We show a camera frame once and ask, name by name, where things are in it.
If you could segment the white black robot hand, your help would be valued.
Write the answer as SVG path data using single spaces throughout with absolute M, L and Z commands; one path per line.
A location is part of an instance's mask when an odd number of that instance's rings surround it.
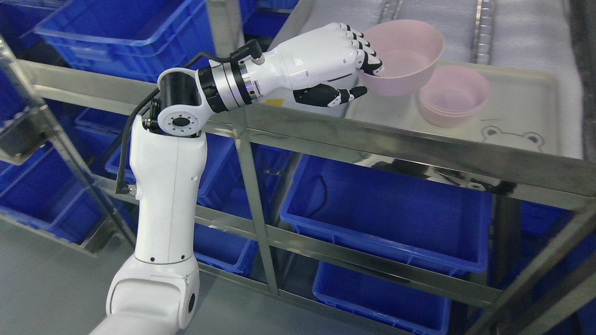
M 258 97 L 292 91 L 299 104 L 336 107 L 367 93 L 364 86 L 338 89 L 329 82 L 356 72 L 379 76 L 383 62 L 364 34 L 345 23 L 330 23 L 300 34 L 263 54 L 261 64 L 244 65 Z

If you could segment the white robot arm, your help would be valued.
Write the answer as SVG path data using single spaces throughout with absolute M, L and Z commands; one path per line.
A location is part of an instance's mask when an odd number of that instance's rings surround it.
M 156 112 L 141 102 L 126 123 L 130 167 L 140 203 L 134 254 L 115 274 L 106 318 L 94 335 L 174 335 L 196 312 L 200 288 L 194 256 L 196 198 L 206 166 L 206 122 L 257 97 L 242 60 L 212 60 L 200 70 L 171 68 L 159 76 Z

